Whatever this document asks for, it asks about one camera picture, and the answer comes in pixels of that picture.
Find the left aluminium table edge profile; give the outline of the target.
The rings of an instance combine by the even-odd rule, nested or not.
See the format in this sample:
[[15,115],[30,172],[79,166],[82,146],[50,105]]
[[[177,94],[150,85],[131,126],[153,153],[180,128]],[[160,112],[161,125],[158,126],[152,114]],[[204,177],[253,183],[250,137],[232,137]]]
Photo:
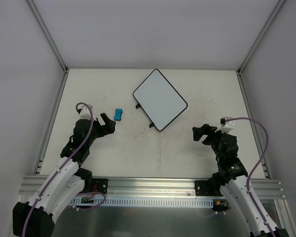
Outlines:
[[41,167],[41,164],[42,164],[42,162],[44,160],[44,157],[45,157],[45,153],[46,153],[47,146],[48,146],[48,143],[49,143],[49,139],[50,139],[50,136],[51,136],[51,132],[52,132],[52,129],[53,129],[53,126],[54,126],[54,122],[55,122],[55,119],[56,119],[56,116],[57,116],[57,111],[59,109],[59,105],[60,105],[61,98],[62,98],[62,95],[63,95],[63,92],[64,92],[64,88],[65,88],[65,85],[66,85],[66,82],[67,82],[69,71],[70,70],[67,70],[63,74],[62,79],[60,81],[60,85],[59,85],[59,87],[57,89],[56,97],[55,97],[55,100],[54,100],[54,102],[53,102],[53,104],[51,106],[50,115],[48,117],[47,125],[46,125],[46,128],[44,130],[42,141],[40,143],[39,150],[38,150],[38,153],[37,153],[37,156],[36,156],[36,161],[34,163],[33,170],[31,172],[32,175],[40,174],[40,167]]

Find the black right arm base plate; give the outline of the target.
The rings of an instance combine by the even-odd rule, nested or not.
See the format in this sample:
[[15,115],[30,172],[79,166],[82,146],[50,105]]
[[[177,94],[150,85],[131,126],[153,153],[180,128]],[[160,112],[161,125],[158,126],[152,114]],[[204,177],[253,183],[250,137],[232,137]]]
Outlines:
[[194,181],[194,190],[196,196],[222,197],[222,194],[220,193],[220,187],[220,183],[215,183],[211,180]]

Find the right aluminium table edge profile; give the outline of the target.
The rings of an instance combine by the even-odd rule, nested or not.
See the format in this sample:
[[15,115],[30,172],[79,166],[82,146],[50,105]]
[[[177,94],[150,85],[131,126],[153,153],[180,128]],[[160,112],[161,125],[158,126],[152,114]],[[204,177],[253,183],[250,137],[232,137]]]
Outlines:
[[[240,86],[240,89],[241,89],[242,97],[244,99],[247,114],[248,114],[249,118],[256,119],[256,117],[254,116],[254,113],[253,113],[252,103],[250,101],[248,90],[246,88],[246,84],[244,82],[244,79],[242,78],[242,75],[238,71],[236,71],[236,75],[237,75],[237,78],[238,78],[238,82],[239,82],[239,86]],[[265,134],[263,132],[262,127],[260,125],[258,125],[256,122],[251,121],[250,125],[251,125],[251,128],[252,128],[252,132],[253,132],[253,136],[254,136],[254,139],[255,139],[256,147],[258,149],[258,153],[259,153],[259,155],[262,155],[263,150],[265,148],[265,143],[263,141],[264,138],[265,138]],[[263,168],[263,172],[264,172],[265,177],[267,179],[272,179],[272,175],[271,175],[271,172],[270,172],[269,167],[268,167],[268,161],[265,160],[265,157],[261,161],[261,166]]]

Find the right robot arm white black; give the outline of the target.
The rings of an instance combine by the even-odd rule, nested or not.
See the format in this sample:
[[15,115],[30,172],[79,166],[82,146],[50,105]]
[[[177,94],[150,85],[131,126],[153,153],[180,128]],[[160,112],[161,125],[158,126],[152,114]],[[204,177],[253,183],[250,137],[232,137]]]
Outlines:
[[231,125],[220,128],[204,124],[193,127],[194,141],[213,150],[218,171],[206,182],[194,183],[197,196],[223,196],[229,207],[237,211],[252,237],[287,237],[272,220],[254,191],[250,177],[238,157],[237,137],[230,135]]

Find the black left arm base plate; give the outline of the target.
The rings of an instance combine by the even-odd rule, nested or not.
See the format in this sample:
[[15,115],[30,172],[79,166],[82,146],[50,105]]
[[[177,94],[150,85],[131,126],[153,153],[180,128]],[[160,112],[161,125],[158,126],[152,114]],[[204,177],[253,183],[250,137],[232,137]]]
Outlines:
[[93,178],[91,184],[91,191],[92,192],[99,192],[102,194],[107,194],[108,191],[108,179],[104,178]]

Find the right aluminium frame post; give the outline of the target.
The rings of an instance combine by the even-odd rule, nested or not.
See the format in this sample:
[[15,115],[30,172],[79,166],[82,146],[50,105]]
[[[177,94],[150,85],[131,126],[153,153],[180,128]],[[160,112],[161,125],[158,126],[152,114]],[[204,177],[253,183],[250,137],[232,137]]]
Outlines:
[[253,55],[257,51],[259,45],[261,44],[261,42],[264,39],[264,37],[266,36],[267,32],[271,28],[273,22],[277,18],[280,10],[283,8],[285,3],[286,3],[286,0],[278,0],[276,2],[274,8],[272,9],[272,11],[271,11],[270,15],[268,16],[266,22],[264,23],[263,27],[259,31],[258,36],[254,40],[254,43],[252,44],[249,52],[247,53],[245,59],[243,60],[241,66],[237,70],[238,74],[241,75],[244,72],[245,68],[247,67],[247,65],[250,62],[251,58],[253,57]]

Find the aluminium table edge profile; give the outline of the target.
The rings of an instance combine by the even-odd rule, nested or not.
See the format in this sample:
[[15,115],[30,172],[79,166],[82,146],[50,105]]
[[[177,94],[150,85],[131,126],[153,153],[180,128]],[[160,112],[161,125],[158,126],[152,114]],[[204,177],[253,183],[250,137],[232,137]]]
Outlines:
[[[242,78],[242,75],[238,71],[236,71],[236,75],[237,75],[237,78],[238,78],[238,82],[239,82],[239,86],[240,86],[240,89],[241,89],[242,97],[244,99],[247,114],[248,114],[249,118],[256,119],[256,117],[254,116],[254,113],[253,113],[252,103],[250,101],[248,90],[246,88],[246,84],[244,82],[244,79]],[[253,132],[253,136],[254,136],[254,139],[255,139],[256,147],[258,149],[258,153],[259,153],[259,155],[262,155],[263,150],[265,148],[265,143],[263,141],[264,138],[265,138],[265,134],[263,132],[262,127],[260,125],[258,125],[256,122],[251,121],[250,125],[251,125],[251,128],[252,128],[252,132]],[[263,172],[264,172],[265,177],[267,179],[272,179],[272,175],[271,175],[271,172],[270,172],[269,167],[268,167],[268,161],[265,160],[265,157],[261,161],[261,166],[263,168]]]
[[39,150],[38,150],[38,153],[37,153],[37,156],[36,156],[36,161],[34,163],[33,170],[31,172],[32,175],[40,174],[40,167],[41,167],[41,164],[42,164],[42,162],[44,160],[44,157],[45,157],[45,153],[46,153],[47,146],[48,146],[48,143],[49,143],[49,139],[50,139],[50,136],[51,136],[51,132],[52,132],[52,129],[53,129],[53,126],[54,126],[54,122],[55,122],[55,119],[56,119],[56,116],[57,116],[57,111],[59,109],[59,105],[60,105],[61,98],[62,98],[62,95],[63,95],[63,92],[64,92],[64,88],[65,88],[65,85],[66,85],[66,82],[67,82],[69,71],[70,70],[67,70],[63,74],[62,79],[60,81],[60,85],[59,85],[59,87],[57,89],[56,97],[55,97],[55,100],[54,100],[54,102],[53,102],[53,104],[51,106],[50,115],[48,117],[47,125],[46,125],[46,128],[44,130],[42,141],[40,143]]

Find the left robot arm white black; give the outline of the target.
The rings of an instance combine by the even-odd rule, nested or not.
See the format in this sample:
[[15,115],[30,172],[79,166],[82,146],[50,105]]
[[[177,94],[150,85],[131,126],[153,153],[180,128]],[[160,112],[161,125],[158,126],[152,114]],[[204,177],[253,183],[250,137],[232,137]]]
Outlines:
[[12,229],[17,237],[50,237],[57,219],[79,193],[91,192],[92,172],[81,168],[97,138],[113,134],[115,121],[101,114],[104,124],[89,115],[75,123],[73,134],[62,149],[60,159],[41,187],[12,210]]

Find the aluminium frame post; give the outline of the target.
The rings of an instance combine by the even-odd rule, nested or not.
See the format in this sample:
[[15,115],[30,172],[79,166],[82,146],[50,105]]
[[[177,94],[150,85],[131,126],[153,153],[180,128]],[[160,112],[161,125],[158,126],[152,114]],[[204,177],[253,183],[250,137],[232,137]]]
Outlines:
[[60,51],[59,51],[59,49],[58,49],[58,47],[57,47],[57,45],[56,45],[56,43],[55,43],[55,41],[54,41],[54,39],[53,39],[53,37],[51,35],[49,29],[47,28],[47,25],[46,25],[41,13],[40,13],[35,1],[34,0],[25,0],[25,2],[27,4],[31,14],[35,18],[35,21],[37,22],[37,24],[38,24],[38,26],[39,26],[45,40],[47,41],[49,47],[51,48],[51,50],[52,50],[58,64],[60,65],[60,67],[62,69],[62,71],[66,73],[67,70],[68,70],[68,67],[67,67],[63,57],[61,56]]
[[251,58],[253,57],[253,55],[257,51],[259,45],[261,44],[261,42],[264,39],[264,37],[266,36],[267,32],[271,28],[273,22],[277,18],[280,10],[283,8],[285,3],[286,3],[286,0],[278,0],[276,2],[274,8],[272,9],[272,11],[271,11],[270,15],[268,16],[266,22],[264,23],[263,27],[259,31],[258,36],[254,40],[254,43],[252,44],[249,52],[247,53],[245,59],[243,60],[241,66],[237,70],[238,74],[241,75],[244,72],[245,68],[247,67],[247,65],[250,62]]

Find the aluminium mounting rail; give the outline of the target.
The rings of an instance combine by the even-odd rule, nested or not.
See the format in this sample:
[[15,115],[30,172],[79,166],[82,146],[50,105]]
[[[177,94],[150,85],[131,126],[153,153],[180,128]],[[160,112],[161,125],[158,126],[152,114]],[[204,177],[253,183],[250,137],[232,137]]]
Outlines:
[[[107,195],[130,198],[195,198],[195,179],[108,177]],[[252,186],[260,199],[285,199],[278,180],[254,179]]]

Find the left aluminium frame post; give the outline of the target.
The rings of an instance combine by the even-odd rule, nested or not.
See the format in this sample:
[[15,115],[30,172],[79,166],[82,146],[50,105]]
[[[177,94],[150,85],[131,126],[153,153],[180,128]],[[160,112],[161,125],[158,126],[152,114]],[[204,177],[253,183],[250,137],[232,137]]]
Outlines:
[[46,25],[41,13],[40,13],[35,1],[34,0],[25,0],[25,2],[27,4],[31,14],[35,18],[35,21],[37,22],[37,24],[38,24],[38,26],[39,26],[45,40],[47,41],[49,47],[51,48],[51,50],[52,50],[58,64],[60,65],[60,67],[62,69],[62,71],[66,73],[67,70],[68,70],[68,67],[67,67],[63,57],[61,56],[60,51],[59,51],[59,49],[58,49],[58,47],[57,47],[57,45],[56,45],[56,43],[55,43],[55,41],[54,41],[54,39],[53,39],[53,37],[51,35],[49,29],[47,28],[47,25]]

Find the white board with black frame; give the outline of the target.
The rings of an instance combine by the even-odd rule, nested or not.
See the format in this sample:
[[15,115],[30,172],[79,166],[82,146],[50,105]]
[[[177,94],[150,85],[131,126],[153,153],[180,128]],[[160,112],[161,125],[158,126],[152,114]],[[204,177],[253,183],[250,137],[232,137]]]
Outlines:
[[142,108],[150,120],[150,128],[163,131],[187,108],[187,101],[178,93],[159,69],[154,69],[134,90],[136,108]]

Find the blue whiteboard eraser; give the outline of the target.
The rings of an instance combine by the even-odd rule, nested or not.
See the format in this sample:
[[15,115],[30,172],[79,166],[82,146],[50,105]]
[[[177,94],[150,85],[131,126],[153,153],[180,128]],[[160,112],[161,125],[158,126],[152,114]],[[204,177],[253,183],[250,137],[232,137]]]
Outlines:
[[121,121],[121,119],[122,119],[122,113],[123,113],[123,110],[122,109],[115,109],[114,120],[115,121]]

